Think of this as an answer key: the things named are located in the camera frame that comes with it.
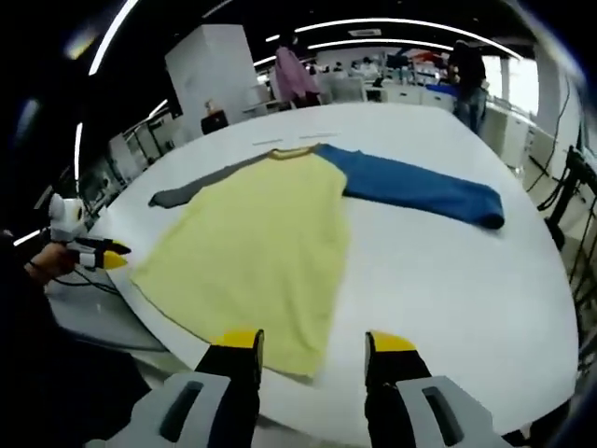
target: white cabinet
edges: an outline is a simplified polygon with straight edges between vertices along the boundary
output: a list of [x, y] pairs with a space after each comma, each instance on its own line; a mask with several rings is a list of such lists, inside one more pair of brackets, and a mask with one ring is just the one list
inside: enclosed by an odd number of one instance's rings
[[422, 89], [421, 104], [434, 105], [435, 107], [452, 112], [454, 110], [454, 97], [448, 93]]
[[420, 105], [423, 89], [418, 86], [384, 86], [386, 101], [402, 105]]
[[504, 150], [507, 113], [496, 110], [490, 105], [485, 113], [485, 122], [482, 124], [480, 132], [481, 140], [501, 159]]
[[500, 157], [510, 168], [519, 168], [524, 164], [528, 133], [529, 122], [526, 119], [511, 114], [507, 115]]

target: ceiling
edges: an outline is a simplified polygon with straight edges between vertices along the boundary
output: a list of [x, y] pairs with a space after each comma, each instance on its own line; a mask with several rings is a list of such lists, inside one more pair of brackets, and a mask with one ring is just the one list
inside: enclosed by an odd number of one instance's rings
[[[164, 67], [164, 55], [202, 23], [244, 26], [254, 61], [269, 57], [276, 43], [265, 39], [286, 29], [342, 19], [390, 17], [431, 21], [461, 28], [506, 44], [533, 57], [533, 35], [498, 0], [369, 0], [367, 2], [301, 0], [232, 0], [209, 17], [203, 15], [222, 0], [139, 0], [118, 29], [98, 72], [88, 76], [103, 34], [120, 11], [123, 0], [56, 0], [18, 2], [17, 32], [7, 41], [10, 66], [7, 156], [9, 181], [25, 203], [72, 164], [75, 127], [85, 123], [81, 163], [105, 151], [108, 139], [143, 119], [164, 98], [175, 103], [174, 89]], [[352, 38], [349, 30], [379, 28], [381, 37], [421, 40], [451, 46], [459, 37], [451, 32], [403, 24], [353, 24], [313, 30], [300, 35], [304, 46]], [[96, 35], [75, 60], [65, 47], [81, 33]], [[483, 47], [487, 54], [500, 50]], [[15, 140], [23, 105], [35, 100], [34, 125]]]

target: desk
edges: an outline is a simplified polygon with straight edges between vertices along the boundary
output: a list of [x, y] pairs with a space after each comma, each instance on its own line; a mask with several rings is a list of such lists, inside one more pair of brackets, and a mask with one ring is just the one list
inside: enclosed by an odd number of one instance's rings
[[130, 269], [184, 208], [149, 208], [151, 196], [273, 147], [317, 142], [483, 182], [501, 194], [506, 224], [484, 231], [430, 213], [346, 199], [352, 239], [325, 364], [310, 385], [264, 370], [261, 413], [317, 438], [368, 446], [369, 329], [413, 341], [432, 373], [452, 378], [493, 413], [500, 433], [569, 399], [576, 320], [559, 253], [506, 166], [436, 107], [345, 104], [281, 112], [206, 135], [150, 166], [92, 232], [132, 248], [130, 265], [110, 275], [153, 334], [190, 368], [207, 347], [164, 317], [129, 280]]
[[430, 91], [426, 87], [396, 84], [385, 79], [381, 87], [365, 84], [366, 91], [378, 91], [382, 103], [402, 105], [434, 105], [449, 112], [454, 109], [454, 97], [445, 92]]
[[480, 137], [510, 168], [521, 168], [528, 158], [536, 124], [513, 110], [487, 103]]
[[270, 114], [270, 109], [274, 109], [275, 112], [278, 112], [281, 105], [283, 105], [283, 102], [278, 100], [270, 100], [266, 103], [251, 105], [250, 107], [243, 109], [243, 113], [249, 114], [251, 118], [260, 117], [262, 115]]

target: black cable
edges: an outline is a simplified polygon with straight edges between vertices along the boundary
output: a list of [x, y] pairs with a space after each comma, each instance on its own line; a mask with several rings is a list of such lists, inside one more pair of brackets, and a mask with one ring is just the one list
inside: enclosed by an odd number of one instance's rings
[[568, 173], [568, 170], [568, 167], [564, 168], [564, 170], [562, 171], [562, 175], [558, 179], [558, 184], [556, 185], [556, 188], [553, 189], [553, 191], [550, 193], [550, 195], [546, 198], [545, 201], [543, 201], [541, 204], [537, 206], [537, 210], [539, 210], [540, 212], [547, 210], [556, 202], [558, 196], [560, 195], [560, 191], [563, 188], [563, 180], [566, 174]]
[[85, 280], [87, 280], [87, 282], [92, 285], [93, 287], [98, 287], [99, 289], [105, 289], [107, 290], [107, 292], [111, 292], [112, 294], [118, 294], [120, 295], [120, 293], [118, 292], [118, 290], [115, 287], [111, 287], [109, 285], [106, 285], [104, 283], [97, 283], [94, 282], [93, 280], [91, 280], [90, 278], [88, 278], [86, 275], [84, 275], [82, 272], [75, 270], [75, 273], [81, 277], [83, 277]]
[[590, 298], [590, 296], [595, 293], [595, 291], [597, 291], [597, 285], [593, 286], [591, 289], [589, 289], [587, 292], [583, 294], [580, 300], [576, 303], [576, 307], [580, 308], [582, 305], [584, 305], [585, 301], [587, 301]]
[[583, 272], [582, 277], [580, 278], [580, 282], [578, 282], [578, 285], [576, 286], [575, 294], [573, 296], [573, 299], [575, 302], [576, 302], [576, 297], [578, 297], [578, 294], [580, 293], [580, 289], [582, 288], [583, 284], [585, 283], [585, 280], [587, 280], [589, 278], [590, 260], [593, 258], [593, 252], [595, 251], [595, 246], [597, 246], [597, 238], [595, 238], [593, 240], [593, 244], [590, 247], [589, 256], [587, 258], [587, 266], [585, 266], [585, 271]]
[[85, 275], [81, 274], [79, 271], [75, 270], [76, 273], [78, 273], [79, 275], [81, 275], [85, 280], [87, 280], [87, 283], [70, 283], [70, 282], [65, 282], [63, 280], [59, 280], [58, 278], [52, 276], [48, 271], [46, 271], [44, 268], [42, 268], [41, 266], [39, 266], [37, 263], [33, 263], [32, 261], [27, 261], [29, 264], [31, 264], [35, 269], [37, 269], [38, 271], [40, 271], [41, 273], [43, 273], [44, 275], [48, 276], [52, 281], [59, 283], [60, 285], [64, 285], [66, 287], [87, 287], [87, 286], [92, 286], [92, 287], [97, 287], [98, 289], [100, 289], [103, 292], [107, 292], [109, 294], [114, 294], [116, 296], [120, 296], [120, 293], [118, 293], [114, 288], [112, 288], [109, 285], [104, 285], [101, 283], [95, 283], [92, 282], [89, 278], [87, 278]]
[[560, 120], [562, 119], [563, 113], [566, 110], [566, 106], [568, 105], [568, 100], [570, 100], [570, 81], [568, 80], [568, 77], [566, 77], [565, 79], [566, 79], [566, 88], [567, 88], [566, 99], [563, 102], [562, 110], [560, 111], [560, 115], [558, 116], [558, 120], [556, 121], [556, 133], [553, 136], [553, 145], [551, 147], [551, 153], [549, 154], [548, 161], [545, 164], [545, 171], [541, 172], [539, 177], [537, 179], [535, 179], [535, 182], [533, 182], [533, 184], [531, 184], [531, 187], [529, 187], [526, 190], [527, 193], [535, 188], [535, 186], [537, 185], [537, 183], [539, 182], [541, 177], [546, 175], [546, 172], [548, 171], [549, 164], [551, 163], [551, 159], [553, 158], [553, 154], [556, 152], [556, 142], [558, 141], [558, 133], [560, 132]]
[[580, 246], [578, 247], [578, 250], [576, 251], [575, 264], [573, 265], [572, 271], [570, 272], [570, 276], [568, 277], [568, 283], [570, 283], [570, 284], [572, 284], [572, 278], [575, 276], [575, 273], [576, 273], [576, 266], [578, 265], [578, 261], [580, 260], [582, 246], [585, 243], [585, 238], [587, 238], [587, 233], [589, 232], [589, 225], [590, 225], [591, 219], [593, 218], [591, 212], [596, 203], [597, 203], [597, 197], [595, 197], [595, 199], [593, 200], [593, 203], [590, 205], [590, 212], [589, 212], [589, 216], [587, 217], [587, 224], [585, 225], [585, 230], [582, 232], [582, 237], [580, 238]]
[[77, 333], [75, 331], [69, 330], [75, 339], [82, 343], [90, 343], [92, 345], [97, 345], [100, 347], [105, 348], [113, 348], [117, 350], [135, 350], [137, 352], [149, 352], [149, 353], [164, 353], [168, 352], [166, 347], [163, 348], [147, 348], [147, 347], [138, 347], [136, 345], [127, 345], [125, 343], [112, 343], [110, 341], [105, 341], [103, 339], [95, 338], [93, 336], [89, 336], [87, 334]]

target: ceiling light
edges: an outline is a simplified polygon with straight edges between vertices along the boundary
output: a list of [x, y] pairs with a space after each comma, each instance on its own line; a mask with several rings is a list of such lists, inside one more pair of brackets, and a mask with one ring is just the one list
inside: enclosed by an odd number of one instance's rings
[[[316, 30], [318, 28], [327, 28], [328, 26], [337, 26], [337, 25], [347, 25], [347, 24], [354, 24], [354, 23], [372, 23], [372, 22], [380, 22], [380, 23], [403, 23], [407, 25], [420, 25], [420, 26], [429, 26], [431, 28], [438, 28], [440, 30], [450, 31], [459, 35], [466, 35], [467, 37], [472, 37], [477, 39], [487, 45], [491, 45], [500, 49], [507, 54], [517, 58], [522, 59], [522, 56], [519, 55], [516, 51], [509, 49], [508, 47], [504, 47], [497, 42], [488, 39], [487, 37], [483, 37], [481, 35], [476, 35], [474, 33], [469, 33], [468, 31], [461, 30], [460, 28], [454, 28], [448, 25], [442, 25], [440, 23], [433, 23], [431, 21], [414, 21], [411, 19], [392, 19], [392, 18], [371, 18], [371, 19], [348, 19], [344, 21], [326, 21], [323, 23], [316, 23], [315, 25], [308, 25], [308, 26], [301, 26], [295, 30], [295, 33], [302, 33], [304, 31], [311, 31]], [[266, 42], [271, 42], [280, 38], [280, 35], [272, 35], [265, 39]]]
[[164, 100], [161, 103], [159, 103], [155, 109], [153, 109], [151, 112], [149, 112], [149, 115], [147, 116], [147, 118], [148, 119], [152, 118], [154, 115], [156, 115], [158, 112], [160, 112], [160, 109], [162, 109], [167, 104], [168, 104], [168, 100]]
[[37, 236], [39, 233], [41, 233], [41, 230], [39, 230], [39, 231], [32, 231], [28, 235], [25, 235], [22, 238], [19, 238], [18, 240], [16, 240], [13, 243], [13, 245], [22, 245], [25, 241], [31, 240], [32, 238], [34, 238], [35, 236]]
[[91, 63], [90, 76], [95, 75], [97, 70], [100, 68], [100, 64], [102, 63], [102, 59], [105, 56], [105, 52], [108, 50], [108, 47], [110, 46], [110, 43], [112, 42], [112, 39], [116, 34], [116, 31], [118, 31], [118, 28], [120, 28], [120, 25], [124, 22], [124, 20], [127, 18], [127, 16], [129, 15], [129, 13], [138, 1], [139, 0], [127, 0], [127, 3], [124, 4], [122, 9], [114, 18], [114, 21], [112, 22], [112, 24], [108, 28], [108, 31], [104, 35], [104, 39], [102, 39], [100, 47], [97, 49], [97, 53], [95, 53], [95, 57], [93, 58], [93, 62]]
[[214, 14], [216, 11], [218, 11], [220, 8], [224, 7], [225, 5], [227, 5], [228, 3], [232, 2], [233, 0], [224, 0], [222, 3], [220, 3], [219, 5], [212, 7], [209, 11], [207, 11], [205, 14], [202, 15], [202, 17], [204, 19], [207, 19], [209, 16], [211, 16], [212, 14]]
[[98, 34], [98, 29], [91, 25], [77, 30], [66, 43], [64, 54], [73, 61], [78, 59], [91, 46]]
[[78, 123], [75, 131], [75, 185], [76, 192], [78, 192], [78, 156], [79, 150], [81, 149], [81, 134], [83, 133], [83, 123]]
[[275, 59], [276, 59], [275, 56], [270, 56], [269, 58], [265, 58], [265, 59], [262, 59], [261, 61], [257, 61], [256, 63], [253, 63], [253, 66], [257, 67], [258, 65], [262, 65], [263, 63], [269, 63]]
[[408, 40], [408, 39], [349, 39], [349, 40], [338, 40], [336, 42], [326, 42], [324, 44], [310, 45], [309, 49], [324, 49], [325, 47], [336, 47], [337, 45], [352, 45], [352, 44], [404, 44], [404, 45], [416, 45], [418, 47], [433, 47], [434, 49], [446, 49], [452, 51], [452, 47], [447, 45], [433, 44], [431, 42], [422, 42], [420, 40]]

